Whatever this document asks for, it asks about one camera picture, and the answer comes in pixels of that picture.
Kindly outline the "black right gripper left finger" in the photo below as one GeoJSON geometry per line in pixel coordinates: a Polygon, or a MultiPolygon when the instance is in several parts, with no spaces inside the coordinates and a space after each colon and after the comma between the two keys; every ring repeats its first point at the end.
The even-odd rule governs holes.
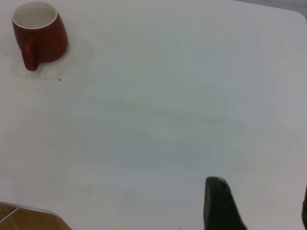
{"type": "Polygon", "coordinates": [[[231,188],[222,177],[207,177],[203,209],[205,230],[245,230],[231,188]]]}

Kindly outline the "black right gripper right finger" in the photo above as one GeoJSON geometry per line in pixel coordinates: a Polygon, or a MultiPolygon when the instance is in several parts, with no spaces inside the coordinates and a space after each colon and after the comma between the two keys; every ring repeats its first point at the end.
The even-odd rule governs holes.
{"type": "Polygon", "coordinates": [[[305,191],[305,197],[302,206],[302,222],[305,227],[305,230],[307,230],[307,188],[305,191]]]}

